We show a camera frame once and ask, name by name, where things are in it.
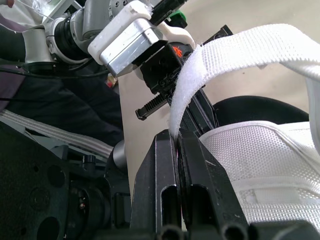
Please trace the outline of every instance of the metal bolt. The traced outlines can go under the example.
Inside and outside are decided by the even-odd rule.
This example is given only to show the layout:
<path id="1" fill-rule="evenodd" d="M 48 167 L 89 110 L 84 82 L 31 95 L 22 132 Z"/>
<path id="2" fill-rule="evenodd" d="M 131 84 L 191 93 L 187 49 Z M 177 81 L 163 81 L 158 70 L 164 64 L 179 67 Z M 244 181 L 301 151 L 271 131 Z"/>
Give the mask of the metal bolt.
<path id="1" fill-rule="evenodd" d="M 86 205 L 85 205 L 84 203 L 80 203 L 79 208 L 80 208 L 81 210 L 83 210 L 83 209 L 86 208 Z"/>

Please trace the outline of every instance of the white padded brace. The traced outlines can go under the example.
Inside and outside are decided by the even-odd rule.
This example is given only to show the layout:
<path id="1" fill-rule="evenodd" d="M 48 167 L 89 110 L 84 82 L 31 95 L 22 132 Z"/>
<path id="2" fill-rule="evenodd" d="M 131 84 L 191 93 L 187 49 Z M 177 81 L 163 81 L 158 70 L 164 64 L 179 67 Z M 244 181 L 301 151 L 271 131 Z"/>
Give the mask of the white padded brace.
<path id="1" fill-rule="evenodd" d="M 313 87 L 308 87 L 310 126 L 315 148 L 320 153 L 320 111 L 315 108 L 320 98 L 320 92 L 316 91 L 320 87 L 315 87 L 320 86 L 320 44 L 288 24 L 259 26 L 198 46 L 184 64 L 176 83 L 170 133 L 177 139 L 192 96 L 211 79 L 234 70 L 272 63 L 280 63 L 312 80 Z"/>

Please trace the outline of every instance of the screw hole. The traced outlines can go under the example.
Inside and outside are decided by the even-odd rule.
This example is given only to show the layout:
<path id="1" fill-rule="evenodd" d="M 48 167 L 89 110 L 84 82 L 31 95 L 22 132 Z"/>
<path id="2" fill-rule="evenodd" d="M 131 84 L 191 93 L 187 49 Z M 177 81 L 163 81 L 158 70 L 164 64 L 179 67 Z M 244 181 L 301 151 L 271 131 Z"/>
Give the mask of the screw hole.
<path id="1" fill-rule="evenodd" d="M 21 236 L 26 235 L 26 233 L 27 233 L 27 228 L 26 227 L 21 228 L 21 231 L 20 231 Z"/>
<path id="2" fill-rule="evenodd" d="M 245 236 L 241 229 L 236 226 L 231 226 L 226 229 L 224 236 L 227 240 L 243 240 Z"/>

